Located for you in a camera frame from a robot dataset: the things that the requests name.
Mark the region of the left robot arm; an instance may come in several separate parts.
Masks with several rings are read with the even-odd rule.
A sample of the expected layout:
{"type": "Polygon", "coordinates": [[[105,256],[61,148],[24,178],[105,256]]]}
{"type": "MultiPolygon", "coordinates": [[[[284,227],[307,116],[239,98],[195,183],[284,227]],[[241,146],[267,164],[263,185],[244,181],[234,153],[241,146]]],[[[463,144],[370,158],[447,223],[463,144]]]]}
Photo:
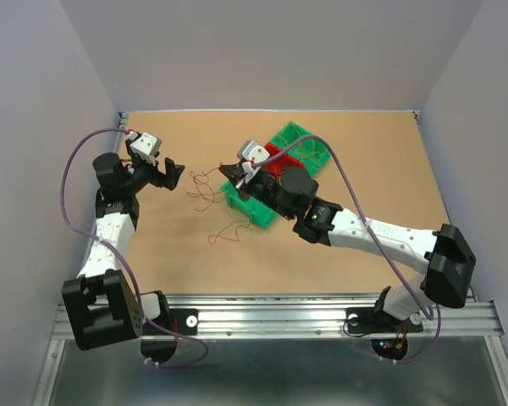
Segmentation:
{"type": "Polygon", "coordinates": [[[125,254],[139,220],[136,194],[148,184],[175,189],[183,165],[164,160],[165,171],[157,162],[146,162],[134,153],[128,167],[113,152],[94,159],[99,189],[96,194],[96,228],[89,234],[89,256],[78,276],[63,284],[62,295],[75,341],[81,350],[100,348],[138,338],[143,324],[154,333],[165,332],[171,312],[160,304],[142,312],[125,273],[125,254]]]}

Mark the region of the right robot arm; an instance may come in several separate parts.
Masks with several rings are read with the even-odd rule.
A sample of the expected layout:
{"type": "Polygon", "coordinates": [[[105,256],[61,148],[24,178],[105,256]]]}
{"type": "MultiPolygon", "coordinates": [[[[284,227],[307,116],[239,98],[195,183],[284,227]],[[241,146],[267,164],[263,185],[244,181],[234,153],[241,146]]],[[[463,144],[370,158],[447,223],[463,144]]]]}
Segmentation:
{"type": "Polygon", "coordinates": [[[349,248],[380,255],[395,267],[416,272],[400,285],[387,287],[371,308],[352,308],[352,334],[392,332],[432,305],[450,309],[465,306],[476,256],[461,230],[443,224],[438,230],[404,228],[360,218],[355,212],[317,196],[318,182],[302,167],[280,174],[265,169],[252,173],[244,165],[219,167],[242,197],[253,198],[280,216],[295,221],[294,233],[311,244],[349,248]]]}

